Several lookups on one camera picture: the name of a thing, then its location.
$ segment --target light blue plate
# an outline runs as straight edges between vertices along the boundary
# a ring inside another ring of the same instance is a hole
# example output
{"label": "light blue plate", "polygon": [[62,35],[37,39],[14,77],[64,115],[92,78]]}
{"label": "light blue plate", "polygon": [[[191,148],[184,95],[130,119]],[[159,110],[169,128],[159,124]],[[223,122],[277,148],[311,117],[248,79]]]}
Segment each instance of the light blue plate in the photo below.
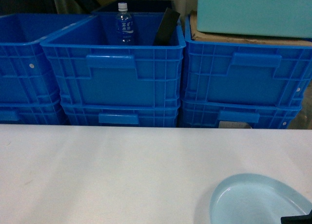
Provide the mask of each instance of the light blue plate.
{"label": "light blue plate", "polygon": [[223,180],[210,200],[211,224],[280,224],[284,216],[309,214],[312,204],[297,191],[258,174]]}

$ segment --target plastic tray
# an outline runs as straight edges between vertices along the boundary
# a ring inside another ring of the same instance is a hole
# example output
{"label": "plastic tray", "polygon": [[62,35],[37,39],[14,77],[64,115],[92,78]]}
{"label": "plastic tray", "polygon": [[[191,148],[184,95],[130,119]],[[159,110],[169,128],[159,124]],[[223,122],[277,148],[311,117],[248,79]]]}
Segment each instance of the plastic tray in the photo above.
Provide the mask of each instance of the plastic tray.
{"label": "plastic tray", "polygon": [[248,123],[256,129],[286,129],[300,110],[301,107],[277,108],[182,101],[179,126],[218,128],[220,121],[226,121]]}
{"label": "plastic tray", "polygon": [[64,103],[177,107],[185,41],[177,26],[169,46],[152,46],[163,14],[133,15],[136,46],[118,46],[115,13],[63,30],[41,45]]}
{"label": "plastic tray", "polygon": [[67,125],[60,99],[52,104],[0,104],[1,124]]}
{"label": "plastic tray", "polygon": [[62,104],[72,125],[124,127],[176,127],[177,109]]}
{"label": "plastic tray", "polygon": [[0,103],[52,104],[59,88],[40,42],[86,15],[0,17]]}
{"label": "plastic tray", "polygon": [[174,2],[171,0],[116,0],[107,6],[103,6],[92,14],[99,14],[102,12],[118,12],[118,3],[126,2],[128,12],[165,12],[167,7],[175,10]]}
{"label": "plastic tray", "polygon": [[281,217],[307,215],[311,209],[296,190],[260,174],[226,178],[215,188],[209,208],[211,224],[281,224]]}
{"label": "plastic tray", "polygon": [[185,40],[185,100],[301,105],[312,79],[312,47],[193,41],[188,17]]}
{"label": "plastic tray", "polygon": [[312,38],[312,0],[198,0],[202,32]]}

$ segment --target blue plastic crate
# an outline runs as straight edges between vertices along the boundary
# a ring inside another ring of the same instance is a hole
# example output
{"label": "blue plastic crate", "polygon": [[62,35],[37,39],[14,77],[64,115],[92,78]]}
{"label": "blue plastic crate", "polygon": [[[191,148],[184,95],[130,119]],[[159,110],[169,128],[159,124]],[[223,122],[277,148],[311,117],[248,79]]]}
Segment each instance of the blue plastic crate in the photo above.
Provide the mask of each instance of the blue plastic crate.
{"label": "blue plastic crate", "polygon": [[177,107],[185,41],[177,26],[169,46],[152,46],[163,14],[133,15],[136,46],[118,46],[116,14],[101,14],[41,45],[64,103]]}
{"label": "blue plastic crate", "polygon": [[193,41],[188,17],[185,40],[185,100],[301,105],[312,79],[312,47]]}
{"label": "blue plastic crate", "polygon": [[165,12],[167,8],[175,10],[174,2],[171,0],[116,0],[106,6],[92,12],[92,14],[100,14],[102,12],[118,12],[118,3],[126,2],[128,12]]}
{"label": "blue plastic crate", "polygon": [[72,125],[124,127],[176,127],[178,108],[153,109],[62,104]]}
{"label": "blue plastic crate", "polygon": [[0,103],[51,104],[59,87],[40,42],[87,15],[0,17]]}
{"label": "blue plastic crate", "polygon": [[3,104],[0,103],[0,124],[67,125],[60,99],[52,104]]}
{"label": "blue plastic crate", "polygon": [[182,101],[179,126],[218,128],[220,121],[244,122],[256,129],[286,129],[301,107],[278,108]]}

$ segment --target white table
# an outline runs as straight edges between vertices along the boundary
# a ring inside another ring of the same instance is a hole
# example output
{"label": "white table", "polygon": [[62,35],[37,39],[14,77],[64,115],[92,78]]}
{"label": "white table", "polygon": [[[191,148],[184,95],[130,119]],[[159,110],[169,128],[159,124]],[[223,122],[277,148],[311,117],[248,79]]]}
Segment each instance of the white table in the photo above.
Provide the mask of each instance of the white table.
{"label": "white table", "polygon": [[207,223],[245,172],[312,201],[312,131],[0,125],[0,223]]}

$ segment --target crate handle slot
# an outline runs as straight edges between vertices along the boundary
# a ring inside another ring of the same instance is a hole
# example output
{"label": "crate handle slot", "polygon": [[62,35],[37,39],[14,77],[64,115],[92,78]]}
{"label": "crate handle slot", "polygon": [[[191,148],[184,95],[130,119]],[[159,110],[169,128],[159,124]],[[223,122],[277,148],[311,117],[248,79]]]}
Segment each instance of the crate handle slot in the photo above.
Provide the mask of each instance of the crate handle slot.
{"label": "crate handle slot", "polygon": [[98,115],[99,123],[109,124],[131,124],[139,125],[137,114],[111,114],[111,113],[100,113]]}
{"label": "crate handle slot", "polygon": [[0,111],[0,121],[19,121],[19,114],[16,111]]}
{"label": "crate handle slot", "polygon": [[235,111],[220,111],[218,120],[230,122],[258,123],[260,114]]}
{"label": "crate handle slot", "polygon": [[279,67],[281,60],[281,55],[234,53],[231,64],[253,67]]}
{"label": "crate handle slot", "polygon": [[136,62],[133,55],[124,55],[124,56],[87,55],[86,59],[89,68],[119,68],[119,69],[136,68]]}

